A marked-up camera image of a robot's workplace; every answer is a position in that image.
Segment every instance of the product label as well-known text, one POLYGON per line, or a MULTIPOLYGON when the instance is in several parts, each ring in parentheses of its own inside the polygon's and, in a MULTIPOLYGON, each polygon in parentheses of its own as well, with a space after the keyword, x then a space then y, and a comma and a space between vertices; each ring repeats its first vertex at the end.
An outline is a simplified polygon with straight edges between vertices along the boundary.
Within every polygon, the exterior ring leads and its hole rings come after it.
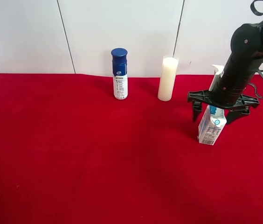
POLYGON ((125 76, 113 76, 114 95, 117 99, 127 97, 127 74, 125 76))

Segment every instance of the red tablecloth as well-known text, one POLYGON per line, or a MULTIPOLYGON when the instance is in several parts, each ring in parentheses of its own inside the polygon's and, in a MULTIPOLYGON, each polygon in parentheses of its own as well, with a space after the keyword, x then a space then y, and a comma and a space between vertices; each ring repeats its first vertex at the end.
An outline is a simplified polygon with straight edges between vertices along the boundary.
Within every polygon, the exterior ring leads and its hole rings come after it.
POLYGON ((0 74, 0 224, 263 224, 263 100, 199 144, 187 92, 212 78, 162 102, 157 78, 120 101, 110 77, 0 74))

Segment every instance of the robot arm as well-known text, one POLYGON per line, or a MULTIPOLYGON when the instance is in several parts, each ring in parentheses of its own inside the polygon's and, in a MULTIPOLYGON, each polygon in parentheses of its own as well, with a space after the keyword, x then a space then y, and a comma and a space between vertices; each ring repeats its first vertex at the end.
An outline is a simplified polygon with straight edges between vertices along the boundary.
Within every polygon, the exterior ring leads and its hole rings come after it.
POLYGON ((228 124, 249 115, 251 106, 256 108, 259 105, 257 98, 242 95, 242 92, 263 63, 263 21, 239 27, 232 36, 231 51, 224 71, 212 91, 188 93, 187 100, 193 103, 194 121, 202 111, 202 103, 230 110, 227 115, 228 124))

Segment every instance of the small carton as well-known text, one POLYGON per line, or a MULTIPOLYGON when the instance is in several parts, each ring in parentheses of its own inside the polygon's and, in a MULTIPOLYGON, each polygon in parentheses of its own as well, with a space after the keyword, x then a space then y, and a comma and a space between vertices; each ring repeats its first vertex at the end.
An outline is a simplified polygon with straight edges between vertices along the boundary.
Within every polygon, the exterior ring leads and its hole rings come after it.
POLYGON ((214 145, 226 123, 224 110, 208 105, 199 124, 199 142, 214 145))

